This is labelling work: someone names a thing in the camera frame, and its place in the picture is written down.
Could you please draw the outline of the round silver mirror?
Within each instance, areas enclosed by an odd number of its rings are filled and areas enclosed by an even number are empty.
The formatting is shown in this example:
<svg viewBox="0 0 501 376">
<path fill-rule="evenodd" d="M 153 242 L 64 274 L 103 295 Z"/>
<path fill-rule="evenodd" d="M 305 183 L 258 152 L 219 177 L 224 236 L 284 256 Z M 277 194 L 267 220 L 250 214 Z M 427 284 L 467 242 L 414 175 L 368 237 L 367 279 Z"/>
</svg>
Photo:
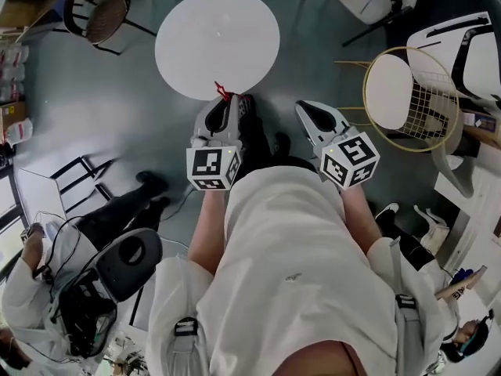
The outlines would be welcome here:
<svg viewBox="0 0 501 376">
<path fill-rule="evenodd" d="M 443 351 L 438 352 L 437 362 L 434 365 L 434 369 L 432 371 L 433 374 L 440 374 L 443 372 L 448 364 L 447 356 Z"/>
</svg>

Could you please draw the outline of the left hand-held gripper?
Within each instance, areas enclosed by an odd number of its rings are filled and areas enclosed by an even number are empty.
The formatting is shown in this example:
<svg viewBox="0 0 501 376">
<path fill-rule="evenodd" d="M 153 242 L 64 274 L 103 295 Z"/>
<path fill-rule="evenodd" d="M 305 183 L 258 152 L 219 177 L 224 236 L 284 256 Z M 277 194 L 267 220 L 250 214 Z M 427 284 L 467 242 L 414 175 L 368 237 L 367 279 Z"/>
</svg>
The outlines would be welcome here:
<svg viewBox="0 0 501 376">
<path fill-rule="evenodd" d="M 242 163 L 240 148 L 218 139 L 238 136 L 238 101 L 232 94 L 209 102 L 197 115 L 192 146 L 186 150 L 187 179 L 197 190 L 230 190 Z"/>
</svg>

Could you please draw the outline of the red star wand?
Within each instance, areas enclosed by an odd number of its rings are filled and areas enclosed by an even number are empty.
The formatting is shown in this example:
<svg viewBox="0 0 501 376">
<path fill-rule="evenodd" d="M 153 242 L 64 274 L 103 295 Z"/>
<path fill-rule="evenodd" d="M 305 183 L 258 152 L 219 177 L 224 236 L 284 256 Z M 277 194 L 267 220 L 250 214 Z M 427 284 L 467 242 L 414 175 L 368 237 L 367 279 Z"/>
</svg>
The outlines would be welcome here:
<svg viewBox="0 0 501 376">
<path fill-rule="evenodd" d="M 216 92 L 224 99 L 224 101 L 229 102 L 232 99 L 234 93 L 227 91 L 225 87 L 217 81 L 214 84 L 216 87 Z"/>
</svg>

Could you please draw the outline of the flat labelled cardboard box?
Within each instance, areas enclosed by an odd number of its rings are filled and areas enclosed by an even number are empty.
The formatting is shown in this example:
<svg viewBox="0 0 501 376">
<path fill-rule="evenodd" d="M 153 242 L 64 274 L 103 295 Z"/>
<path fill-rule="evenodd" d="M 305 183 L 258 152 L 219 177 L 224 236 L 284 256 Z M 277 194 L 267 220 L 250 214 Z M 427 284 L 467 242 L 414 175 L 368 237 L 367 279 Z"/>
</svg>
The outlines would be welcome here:
<svg viewBox="0 0 501 376">
<path fill-rule="evenodd" d="M 498 118 L 463 110 L 463 130 L 481 143 L 501 150 L 501 120 Z"/>
</svg>

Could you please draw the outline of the person's white shirt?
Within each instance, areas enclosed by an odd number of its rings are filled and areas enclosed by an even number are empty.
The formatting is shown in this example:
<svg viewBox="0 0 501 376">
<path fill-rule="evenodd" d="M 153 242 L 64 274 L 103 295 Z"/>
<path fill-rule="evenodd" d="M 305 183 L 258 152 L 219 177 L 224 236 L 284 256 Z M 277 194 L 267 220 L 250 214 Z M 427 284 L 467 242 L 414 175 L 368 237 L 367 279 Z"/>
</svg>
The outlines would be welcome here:
<svg viewBox="0 0 501 376">
<path fill-rule="evenodd" d="M 225 193 L 215 275 L 156 268 L 150 376 L 423 376 L 444 323 L 434 292 L 382 237 L 365 254 L 341 192 L 312 171 L 253 171 Z"/>
</svg>

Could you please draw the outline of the white tote bag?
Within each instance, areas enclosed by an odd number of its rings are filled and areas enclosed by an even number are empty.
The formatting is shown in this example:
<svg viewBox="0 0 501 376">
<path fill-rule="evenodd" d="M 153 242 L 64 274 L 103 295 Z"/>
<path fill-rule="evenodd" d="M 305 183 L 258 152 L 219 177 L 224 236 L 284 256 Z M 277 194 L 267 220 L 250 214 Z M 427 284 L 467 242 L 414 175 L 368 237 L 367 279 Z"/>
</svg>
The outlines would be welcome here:
<svg viewBox="0 0 501 376">
<path fill-rule="evenodd" d="M 429 208 L 421 211 L 417 204 L 413 205 L 414 211 L 428 224 L 428 231 L 420 238 L 422 245 L 441 244 L 449 235 L 450 228 L 441 217 L 435 215 Z"/>
</svg>

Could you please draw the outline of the brown wicker chair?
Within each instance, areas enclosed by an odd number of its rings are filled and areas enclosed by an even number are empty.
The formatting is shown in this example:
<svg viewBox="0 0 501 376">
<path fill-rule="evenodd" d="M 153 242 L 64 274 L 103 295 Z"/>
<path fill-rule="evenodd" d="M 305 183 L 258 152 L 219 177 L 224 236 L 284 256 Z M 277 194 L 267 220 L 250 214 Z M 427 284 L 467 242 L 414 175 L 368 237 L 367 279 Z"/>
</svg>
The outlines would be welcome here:
<svg viewBox="0 0 501 376">
<path fill-rule="evenodd" d="M 120 53 L 102 47 L 119 28 L 127 24 L 149 35 L 157 34 L 128 19 L 131 0 L 82 0 L 92 6 L 88 16 L 78 15 L 74 7 L 79 0 L 65 0 L 63 5 L 63 25 L 70 34 L 89 42 L 94 48 L 119 56 Z"/>
</svg>

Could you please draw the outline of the person's left black shoe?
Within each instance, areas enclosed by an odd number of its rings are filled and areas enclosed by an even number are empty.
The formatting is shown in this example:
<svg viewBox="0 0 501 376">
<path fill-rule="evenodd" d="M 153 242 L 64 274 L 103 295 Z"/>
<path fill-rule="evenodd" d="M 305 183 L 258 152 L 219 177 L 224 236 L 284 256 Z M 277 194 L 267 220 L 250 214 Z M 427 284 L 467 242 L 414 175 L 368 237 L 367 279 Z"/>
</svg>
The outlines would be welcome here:
<svg viewBox="0 0 501 376">
<path fill-rule="evenodd" d="M 238 129 L 241 131 L 257 117 L 254 97 L 250 94 L 237 98 Z"/>
</svg>

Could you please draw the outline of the brown wooden desk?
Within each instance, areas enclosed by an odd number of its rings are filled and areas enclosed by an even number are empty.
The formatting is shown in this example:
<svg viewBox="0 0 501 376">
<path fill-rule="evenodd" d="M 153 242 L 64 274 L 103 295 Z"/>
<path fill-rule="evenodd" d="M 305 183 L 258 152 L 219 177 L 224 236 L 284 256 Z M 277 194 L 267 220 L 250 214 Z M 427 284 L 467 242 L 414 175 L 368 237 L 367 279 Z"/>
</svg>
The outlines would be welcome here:
<svg viewBox="0 0 501 376">
<path fill-rule="evenodd" d="M 66 0 L 0 0 L 0 41 L 25 42 L 63 22 Z"/>
</svg>

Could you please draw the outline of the group of clear water jugs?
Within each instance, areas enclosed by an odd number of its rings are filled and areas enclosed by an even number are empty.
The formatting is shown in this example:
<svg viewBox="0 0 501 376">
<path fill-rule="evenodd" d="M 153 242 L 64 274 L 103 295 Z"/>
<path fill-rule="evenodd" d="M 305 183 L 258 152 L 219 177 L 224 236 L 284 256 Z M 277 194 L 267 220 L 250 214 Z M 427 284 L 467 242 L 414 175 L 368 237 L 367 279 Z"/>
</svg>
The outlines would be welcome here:
<svg viewBox="0 0 501 376">
<path fill-rule="evenodd" d="M 25 63 L 29 47 L 21 44 L 0 43 L 0 103 L 11 103 L 24 96 Z"/>
</svg>

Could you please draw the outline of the person's right forearm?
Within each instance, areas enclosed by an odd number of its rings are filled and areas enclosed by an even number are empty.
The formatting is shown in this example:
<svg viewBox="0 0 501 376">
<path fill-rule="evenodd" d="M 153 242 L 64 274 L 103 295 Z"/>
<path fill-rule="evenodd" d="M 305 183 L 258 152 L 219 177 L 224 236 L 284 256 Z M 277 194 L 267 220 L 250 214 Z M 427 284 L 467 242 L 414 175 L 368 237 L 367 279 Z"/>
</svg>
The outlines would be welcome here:
<svg viewBox="0 0 501 376">
<path fill-rule="evenodd" d="M 367 254 L 382 234 L 369 208 L 368 201 L 360 185 L 341 191 L 344 205 L 345 224 L 349 233 Z"/>
</svg>

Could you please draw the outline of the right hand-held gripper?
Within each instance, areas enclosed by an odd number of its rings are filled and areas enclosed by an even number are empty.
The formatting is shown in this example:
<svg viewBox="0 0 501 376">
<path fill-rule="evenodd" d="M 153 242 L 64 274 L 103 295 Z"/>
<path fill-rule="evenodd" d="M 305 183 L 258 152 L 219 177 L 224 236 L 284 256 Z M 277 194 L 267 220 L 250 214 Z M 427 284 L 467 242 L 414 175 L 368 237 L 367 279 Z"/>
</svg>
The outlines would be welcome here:
<svg viewBox="0 0 501 376">
<path fill-rule="evenodd" d="M 365 132 L 349 127 L 341 112 L 325 103 L 298 100 L 297 119 L 320 160 L 319 174 L 342 190 L 372 178 L 380 154 Z M 326 135 L 338 135 L 329 142 Z"/>
</svg>

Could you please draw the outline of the white desk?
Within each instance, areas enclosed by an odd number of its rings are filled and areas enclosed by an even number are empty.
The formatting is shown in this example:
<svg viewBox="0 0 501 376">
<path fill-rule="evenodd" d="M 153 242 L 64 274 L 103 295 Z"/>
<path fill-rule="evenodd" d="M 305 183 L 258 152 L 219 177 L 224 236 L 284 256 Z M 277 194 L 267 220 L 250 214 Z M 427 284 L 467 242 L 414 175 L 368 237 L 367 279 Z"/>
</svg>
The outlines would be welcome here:
<svg viewBox="0 0 501 376">
<path fill-rule="evenodd" d="M 50 215 L 63 220 L 67 218 L 56 180 L 25 169 L 16 171 L 15 180 L 29 224 Z"/>
</svg>

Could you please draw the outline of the white and black machine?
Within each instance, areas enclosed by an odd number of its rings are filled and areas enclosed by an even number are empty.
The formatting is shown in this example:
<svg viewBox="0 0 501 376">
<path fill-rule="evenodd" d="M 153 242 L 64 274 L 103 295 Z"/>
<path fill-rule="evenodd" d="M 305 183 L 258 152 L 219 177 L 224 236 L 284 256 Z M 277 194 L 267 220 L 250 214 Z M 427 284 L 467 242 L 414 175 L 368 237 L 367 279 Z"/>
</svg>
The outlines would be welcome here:
<svg viewBox="0 0 501 376">
<path fill-rule="evenodd" d="M 422 71 L 445 69 L 460 96 L 501 110 L 501 16 L 480 12 L 447 20 L 412 34 L 407 45 L 440 63 Z"/>
</svg>

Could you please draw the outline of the white round table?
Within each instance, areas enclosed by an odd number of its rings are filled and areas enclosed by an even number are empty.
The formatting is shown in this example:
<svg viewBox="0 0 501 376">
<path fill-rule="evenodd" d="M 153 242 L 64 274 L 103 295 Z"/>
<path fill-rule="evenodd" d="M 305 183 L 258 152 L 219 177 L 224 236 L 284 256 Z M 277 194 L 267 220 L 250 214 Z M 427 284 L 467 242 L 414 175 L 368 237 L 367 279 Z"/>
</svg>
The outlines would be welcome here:
<svg viewBox="0 0 501 376">
<path fill-rule="evenodd" d="M 165 17 L 155 60 L 176 92 L 210 101 L 217 87 L 243 93 L 272 69 L 279 25 L 262 0 L 183 0 Z"/>
</svg>

